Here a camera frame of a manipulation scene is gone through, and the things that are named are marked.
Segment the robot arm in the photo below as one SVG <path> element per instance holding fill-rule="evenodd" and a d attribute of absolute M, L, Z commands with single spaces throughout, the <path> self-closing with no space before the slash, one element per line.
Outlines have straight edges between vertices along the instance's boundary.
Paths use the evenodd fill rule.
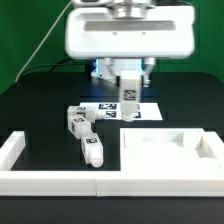
<path fill-rule="evenodd" d="M 156 58 L 181 59 L 194 51 L 194 8 L 178 1 L 154 2 L 74 0 L 77 8 L 67 21 L 68 55 L 99 59 L 98 73 L 112 83 L 120 76 L 121 110 L 128 121 L 140 100 L 142 76 L 147 86 Z"/>

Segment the white block with black marker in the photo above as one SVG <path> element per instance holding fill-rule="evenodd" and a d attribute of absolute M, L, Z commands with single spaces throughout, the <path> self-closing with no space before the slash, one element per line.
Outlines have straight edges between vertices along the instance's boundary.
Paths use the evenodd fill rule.
<path fill-rule="evenodd" d="M 103 165 L 103 145 L 96 133 L 83 135 L 82 151 L 85 157 L 86 164 L 92 164 L 93 167 Z"/>
<path fill-rule="evenodd" d="M 96 120 L 105 119 L 105 112 L 97 110 L 95 106 L 70 106 L 68 116 L 82 115 L 86 120 L 95 123 Z"/>
<path fill-rule="evenodd" d="M 92 133 L 91 123 L 80 114 L 68 116 L 68 129 L 77 139 L 81 139 L 82 135 Z"/>

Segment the white tray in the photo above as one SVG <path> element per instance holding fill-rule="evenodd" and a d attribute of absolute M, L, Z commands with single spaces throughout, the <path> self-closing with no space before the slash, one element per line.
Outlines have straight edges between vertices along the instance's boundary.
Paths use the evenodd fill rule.
<path fill-rule="evenodd" d="M 9 171 L 25 146 L 0 149 L 0 195 L 224 196 L 224 145 L 203 129 L 121 129 L 121 171 Z"/>

